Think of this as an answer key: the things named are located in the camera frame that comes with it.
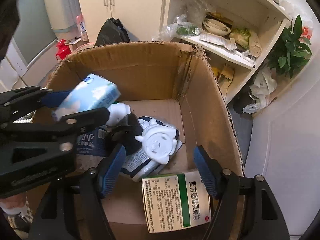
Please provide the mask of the person's left hand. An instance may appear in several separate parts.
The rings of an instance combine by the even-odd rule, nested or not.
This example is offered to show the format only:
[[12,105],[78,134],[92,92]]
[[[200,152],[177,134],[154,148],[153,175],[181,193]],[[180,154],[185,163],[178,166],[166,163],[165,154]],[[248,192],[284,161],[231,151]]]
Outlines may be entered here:
[[20,193],[8,198],[1,199],[0,206],[1,209],[7,215],[26,215],[28,208],[26,206],[27,194]]

